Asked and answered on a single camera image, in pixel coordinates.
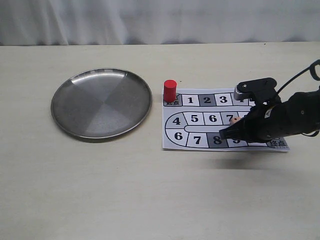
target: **metal plate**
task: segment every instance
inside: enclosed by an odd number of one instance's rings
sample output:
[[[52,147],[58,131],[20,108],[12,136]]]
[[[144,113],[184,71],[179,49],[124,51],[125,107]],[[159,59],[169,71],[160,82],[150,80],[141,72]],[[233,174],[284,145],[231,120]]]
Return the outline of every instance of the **metal plate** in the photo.
[[[51,114],[68,134],[103,140],[124,134],[148,115],[152,94],[138,75],[98,68],[71,77],[55,92]]]

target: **red cylinder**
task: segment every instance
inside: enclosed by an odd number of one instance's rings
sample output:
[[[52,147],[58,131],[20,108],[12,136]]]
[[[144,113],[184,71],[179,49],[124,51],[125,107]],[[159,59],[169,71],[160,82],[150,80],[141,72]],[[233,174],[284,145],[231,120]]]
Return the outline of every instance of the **red cylinder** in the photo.
[[[175,80],[167,80],[164,82],[163,99],[167,103],[176,100],[177,82]]]

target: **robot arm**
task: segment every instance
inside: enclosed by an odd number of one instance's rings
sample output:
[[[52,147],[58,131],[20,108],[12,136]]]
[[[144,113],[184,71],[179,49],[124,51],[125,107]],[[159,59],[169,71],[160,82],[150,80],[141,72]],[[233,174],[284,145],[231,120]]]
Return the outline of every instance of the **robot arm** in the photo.
[[[295,78],[310,70],[311,76],[320,81],[315,61],[289,80],[278,92],[273,78],[262,78],[239,83],[234,90],[236,100],[253,99],[255,106],[247,116],[219,131],[222,139],[266,143],[275,138],[309,134],[320,130],[320,89],[296,92],[288,101],[281,102],[278,93]]]

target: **table surface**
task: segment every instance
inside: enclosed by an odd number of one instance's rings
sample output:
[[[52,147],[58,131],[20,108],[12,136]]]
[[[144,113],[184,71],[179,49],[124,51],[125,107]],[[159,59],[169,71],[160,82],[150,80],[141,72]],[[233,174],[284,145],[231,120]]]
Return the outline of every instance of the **table surface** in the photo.
[[[289,153],[162,149],[161,89],[282,85],[320,43],[0,47],[1,240],[319,240],[320,138]],[[52,120],[54,92],[85,70],[132,71],[150,86],[143,124],[85,143]],[[305,73],[282,93],[314,91]]]

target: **white wall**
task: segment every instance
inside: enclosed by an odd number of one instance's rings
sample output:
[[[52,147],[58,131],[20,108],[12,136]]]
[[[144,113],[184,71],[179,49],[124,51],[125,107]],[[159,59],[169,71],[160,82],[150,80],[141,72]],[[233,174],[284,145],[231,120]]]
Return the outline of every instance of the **white wall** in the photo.
[[[320,41],[320,0],[0,0],[2,45]]]

